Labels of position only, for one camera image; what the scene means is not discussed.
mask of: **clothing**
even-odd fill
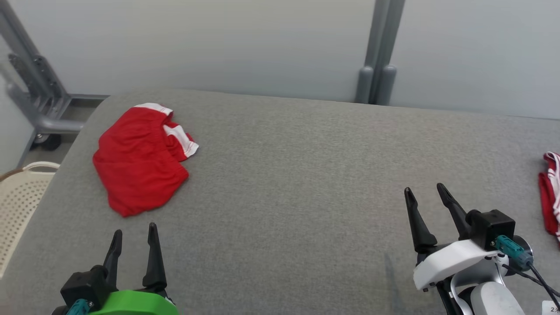
[[[544,228],[560,242],[560,155],[546,152],[543,158],[548,163],[548,171],[539,173]]]
[[[94,166],[109,206],[123,217],[164,205],[189,177],[179,162],[198,144],[172,116],[160,104],[136,105],[99,138]]]

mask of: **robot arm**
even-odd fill
[[[527,242],[514,235],[515,221],[498,210],[467,214],[443,184],[437,190],[459,233],[458,241],[451,244],[437,244],[414,194],[408,187],[404,190],[418,253],[413,275],[416,288],[436,289],[448,315],[524,314],[502,278],[515,274],[510,270],[527,271],[533,261]],[[471,287],[459,292],[458,287],[465,285]]]
[[[60,294],[66,305],[54,310],[52,315],[178,315],[173,301],[167,296],[164,261],[160,238],[155,223],[148,230],[148,269],[142,279],[144,288],[122,290],[116,288],[117,264],[123,242],[123,233],[117,230],[102,266],[90,271],[75,272],[66,281]]]

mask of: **gray fabric surface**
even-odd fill
[[[190,178],[162,208],[123,219],[91,162],[97,139],[133,105],[155,102],[200,144]],[[168,293],[181,313],[443,314],[417,292],[403,190],[440,243],[456,240],[443,182],[467,209],[500,209],[560,289],[537,174],[560,123],[316,100],[144,90],[112,96],[88,120],[32,217],[2,281],[5,313],[50,314],[72,272],[102,263],[124,234],[118,287],[141,286],[157,223]],[[508,277],[527,314],[544,289]]]

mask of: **beige plastic basket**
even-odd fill
[[[54,176],[54,172],[37,172],[32,169],[58,169],[59,166],[52,162],[34,162],[0,177],[0,279]]]

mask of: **teal cable connector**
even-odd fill
[[[84,299],[79,299],[74,302],[66,315],[86,315],[90,312],[90,305]]]
[[[520,266],[529,266],[533,264],[533,257],[526,253],[523,247],[519,246],[505,235],[500,235],[490,244],[515,260]]]

